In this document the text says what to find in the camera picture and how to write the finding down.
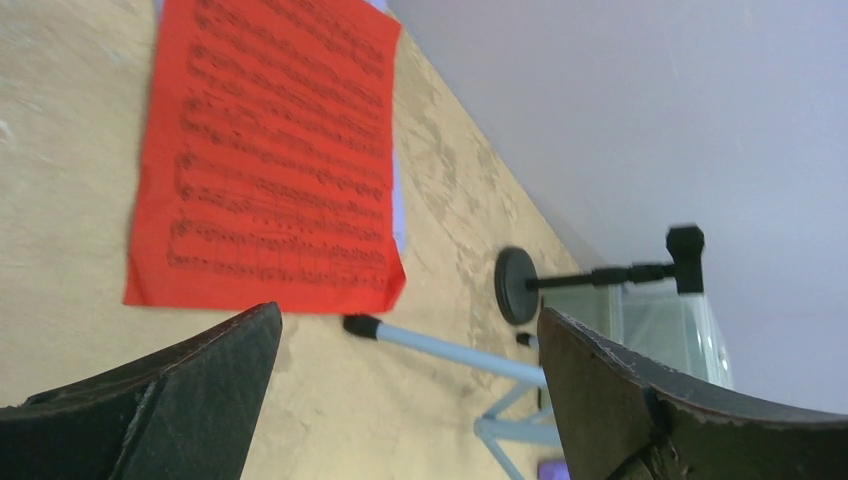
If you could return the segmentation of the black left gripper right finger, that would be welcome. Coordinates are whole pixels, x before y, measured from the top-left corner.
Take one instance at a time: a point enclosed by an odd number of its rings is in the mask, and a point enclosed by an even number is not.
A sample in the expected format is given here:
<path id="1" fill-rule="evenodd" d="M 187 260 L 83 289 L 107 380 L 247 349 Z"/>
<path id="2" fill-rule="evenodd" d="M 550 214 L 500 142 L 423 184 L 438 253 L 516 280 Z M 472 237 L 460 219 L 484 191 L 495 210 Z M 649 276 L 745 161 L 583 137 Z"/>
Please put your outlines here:
<path id="1" fill-rule="evenodd" d="M 847 419 L 748 396 L 552 308 L 540 362 L 575 479 L 843 479 Z"/>

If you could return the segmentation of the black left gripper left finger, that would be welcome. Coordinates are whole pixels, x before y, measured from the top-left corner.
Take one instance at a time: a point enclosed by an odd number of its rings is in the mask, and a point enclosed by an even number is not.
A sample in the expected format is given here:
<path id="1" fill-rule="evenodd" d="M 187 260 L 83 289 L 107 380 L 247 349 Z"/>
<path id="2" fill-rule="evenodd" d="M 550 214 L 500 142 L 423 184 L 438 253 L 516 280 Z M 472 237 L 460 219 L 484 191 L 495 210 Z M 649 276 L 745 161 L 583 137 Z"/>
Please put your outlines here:
<path id="1" fill-rule="evenodd" d="M 5 479 L 237 479 L 282 333 L 275 303 L 1 411 Z"/>

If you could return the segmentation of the purple microphone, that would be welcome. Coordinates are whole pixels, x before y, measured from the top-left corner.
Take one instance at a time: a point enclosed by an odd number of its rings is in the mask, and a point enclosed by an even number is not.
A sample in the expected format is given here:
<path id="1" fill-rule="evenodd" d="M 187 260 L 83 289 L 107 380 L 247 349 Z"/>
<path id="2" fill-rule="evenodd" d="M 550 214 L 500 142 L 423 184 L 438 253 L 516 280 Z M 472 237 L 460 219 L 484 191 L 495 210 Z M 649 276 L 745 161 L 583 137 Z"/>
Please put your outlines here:
<path id="1" fill-rule="evenodd" d="M 537 467 L 538 480 L 570 480 L 567 463 L 563 459 L 542 460 Z"/>

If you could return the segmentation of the black round-base clamp stand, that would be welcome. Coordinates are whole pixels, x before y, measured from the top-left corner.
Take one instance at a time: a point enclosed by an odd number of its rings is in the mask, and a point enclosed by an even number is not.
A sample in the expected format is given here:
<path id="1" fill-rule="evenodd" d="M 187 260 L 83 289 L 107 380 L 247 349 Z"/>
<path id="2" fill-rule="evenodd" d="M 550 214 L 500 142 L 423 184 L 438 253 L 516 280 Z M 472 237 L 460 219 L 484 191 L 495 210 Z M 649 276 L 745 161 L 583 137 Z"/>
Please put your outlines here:
<path id="1" fill-rule="evenodd" d="M 547 289 L 591 285 L 605 287 L 626 283 L 643 284 L 674 279 L 680 295 L 704 293 L 702 255 L 705 236 L 700 227 L 678 225 L 666 235 L 666 250 L 672 261 L 599 267 L 588 273 L 540 277 L 526 250 L 507 246 L 496 259 L 494 291 L 499 310 L 507 323 L 522 326 L 536 315 L 540 292 Z"/>

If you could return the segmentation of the red folder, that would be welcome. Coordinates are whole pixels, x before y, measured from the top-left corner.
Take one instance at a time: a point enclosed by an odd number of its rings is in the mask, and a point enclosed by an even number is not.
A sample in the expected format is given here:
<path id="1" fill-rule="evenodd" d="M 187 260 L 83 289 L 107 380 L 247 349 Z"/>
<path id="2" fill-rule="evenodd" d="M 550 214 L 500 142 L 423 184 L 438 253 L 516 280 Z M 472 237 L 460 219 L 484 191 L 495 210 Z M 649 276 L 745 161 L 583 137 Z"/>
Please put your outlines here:
<path id="1" fill-rule="evenodd" d="M 124 303 L 383 313 L 400 23 L 371 1 L 163 1 Z"/>

